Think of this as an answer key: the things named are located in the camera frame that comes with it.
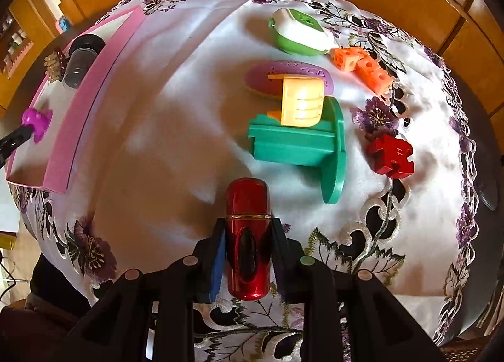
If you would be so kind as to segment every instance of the blue gripper pad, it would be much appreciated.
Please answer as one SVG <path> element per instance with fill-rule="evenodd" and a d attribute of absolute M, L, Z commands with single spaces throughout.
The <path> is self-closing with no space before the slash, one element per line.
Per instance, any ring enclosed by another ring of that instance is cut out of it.
<path fill-rule="evenodd" d="M 222 280 L 222 274 L 224 273 L 224 265 L 226 261 L 226 240 L 225 240 L 225 230 L 222 231 L 219 246 L 217 248 L 217 254 L 215 256 L 214 265 L 212 267 L 212 275 L 210 281 L 212 286 L 210 288 L 209 296 L 210 301 L 214 302 L 217 294 L 220 290 L 220 283 Z"/>

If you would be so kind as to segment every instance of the red cylinder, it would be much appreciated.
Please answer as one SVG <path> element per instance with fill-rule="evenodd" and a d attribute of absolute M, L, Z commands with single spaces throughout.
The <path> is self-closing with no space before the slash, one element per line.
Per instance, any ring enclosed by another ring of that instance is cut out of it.
<path fill-rule="evenodd" d="M 232 296 L 253 301 L 270 290 L 271 234 L 268 185 L 256 178 L 233 181 L 226 191 L 226 255 Z"/>

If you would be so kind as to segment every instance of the pink box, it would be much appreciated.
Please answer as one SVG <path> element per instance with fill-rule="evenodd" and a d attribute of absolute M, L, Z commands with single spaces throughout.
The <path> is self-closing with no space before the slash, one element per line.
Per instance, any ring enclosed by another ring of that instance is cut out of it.
<path fill-rule="evenodd" d="M 94 33 L 104 39 L 105 47 L 78 89 L 64 87 L 62 82 L 48 84 L 47 77 L 43 80 L 30 107 L 44 113 L 51 110 L 51 123 L 40 143 L 36 145 L 31 139 L 9 158 L 9 183 L 65 193 L 77 144 L 96 95 L 119 53 L 144 19 L 142 8 L 137 6 L 85 31 L 84 34 Z"/>

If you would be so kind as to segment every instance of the round table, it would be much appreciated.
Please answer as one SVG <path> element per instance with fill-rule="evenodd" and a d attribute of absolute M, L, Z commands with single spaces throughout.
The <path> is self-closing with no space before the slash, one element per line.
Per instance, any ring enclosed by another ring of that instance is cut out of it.
<path fill-rule="evenodd" d="M 93 303 L 126 270 L 157 271 L 190 254 L 225 214 L 228 184 L 257 177 L 288 237 L 333 269 L 373 271 L 441 343 L 462 304 L 478 234 L 476 143 L 444 61 L 346 1 L 123 0 L 106 16 L 137 5 L 147 18 L 95 99 L 66 193 L 13 189 L 51 263 Z M 393 91 L 375 97 L 328 55 L 274 47 L 267 19 L 279 8 L 313 16 L 342 47 L 367 50 L 394 78 Z M 331 74 L 347 151 L 337 204 L 323 203 L 316 170 L 249 153 L 249 121 L 279 107 L 243 77 L 271 60 Z M 380 124 L 412 144 L 408 178 L 372 170 L 365 150 Z M 274 283 L 262 300 L 239 302 L 224 278 L 217 301 L 195 309 L 208 328 L 197 360 L 299 360 L 303 309 L 283 304 Z"/>

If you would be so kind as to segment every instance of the teal plastic piece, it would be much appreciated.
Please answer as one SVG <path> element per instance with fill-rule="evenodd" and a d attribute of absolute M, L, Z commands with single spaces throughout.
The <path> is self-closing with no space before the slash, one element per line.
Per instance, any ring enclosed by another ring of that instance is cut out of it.
<path fill-rule="evenodd" d="M 309 46 L 303 45 L 301 43 L 297 43 L 287 39 L 283 35 L 279 34 L 275 29 L 275 20 L 273 18 L 268 19 L 268 25 L 271 29 L 271 35 L 273 40 L 275 41 L 275 45 L 283 50 L 286 53 L 290 53 L 291 55 L 304 55 L 304 56 L 318 56 L 324 55 L 328 51 L 319 51 L 317 49 L 310 48 Z"/>
<path fill-rule="evenodd" d="M 281 126 L 259 114 L 250 121 L 250 153 L 256 160 L 320 167 L 324 203 L 336 204 L 345 181 L 343 113 L 334 97 L 324 97 L 322 119 L 311 128 Z"/>

